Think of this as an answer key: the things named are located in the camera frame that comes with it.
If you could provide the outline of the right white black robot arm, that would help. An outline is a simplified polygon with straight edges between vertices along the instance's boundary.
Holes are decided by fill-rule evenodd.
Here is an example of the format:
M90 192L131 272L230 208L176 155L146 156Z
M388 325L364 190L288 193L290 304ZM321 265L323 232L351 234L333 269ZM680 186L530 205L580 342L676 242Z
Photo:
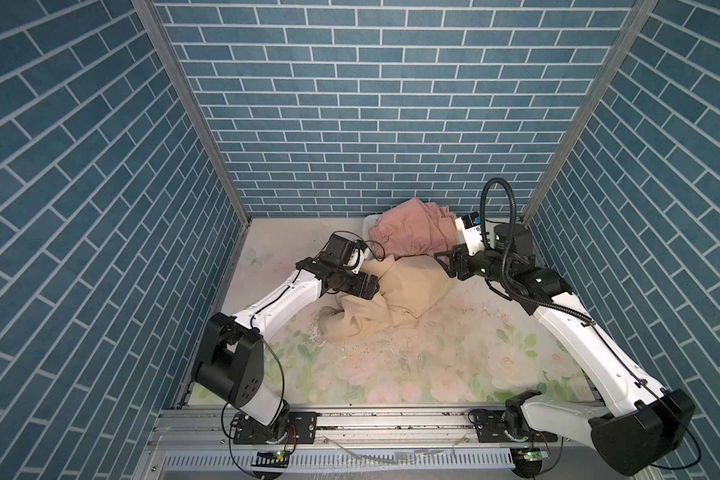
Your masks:
M536 265L531 239L512 239L511 226L486 242L459 244L435 260L451 278L481 277L501 285L499 295L517 302L552 333L599 393L599 407L555 400L530 389L506 400L502 423L515 441L550 433L595 450L613 470L633 476L692 439L695 403L680 389L665 388L632 360L584 307L563 277Z

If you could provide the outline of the beige shorts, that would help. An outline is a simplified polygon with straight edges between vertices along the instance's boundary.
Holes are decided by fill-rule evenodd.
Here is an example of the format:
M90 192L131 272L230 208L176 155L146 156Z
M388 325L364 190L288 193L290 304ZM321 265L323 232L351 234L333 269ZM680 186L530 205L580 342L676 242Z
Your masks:
M340 309L322 313L317 321L321 336L329 342L356 341L384 330L414 327L454 285L430 256L371 260L361 271L378 278L379 290L370 300L337 295Z

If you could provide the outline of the white plastic basket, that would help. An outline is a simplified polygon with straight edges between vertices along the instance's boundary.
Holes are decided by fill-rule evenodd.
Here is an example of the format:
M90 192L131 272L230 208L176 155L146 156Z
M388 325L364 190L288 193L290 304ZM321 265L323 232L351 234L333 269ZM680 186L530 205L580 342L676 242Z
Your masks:
M362 221L362 238L363 239L370 239L370 230L375 227L378 223L379 218L381 217L380 214L374 214L369 215L363 218Z

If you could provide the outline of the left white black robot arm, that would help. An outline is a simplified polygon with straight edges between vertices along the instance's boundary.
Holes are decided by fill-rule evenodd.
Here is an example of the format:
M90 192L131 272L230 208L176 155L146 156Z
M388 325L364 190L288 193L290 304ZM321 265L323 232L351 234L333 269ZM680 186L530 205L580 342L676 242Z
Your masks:
M232 315L214 314L206 323L191 369L193 382L212 392L271 436L283 434L290 405L284 393L264 385L270 338L296 313L329 292L371 300L379 279L358 266L306 258L277 288Z

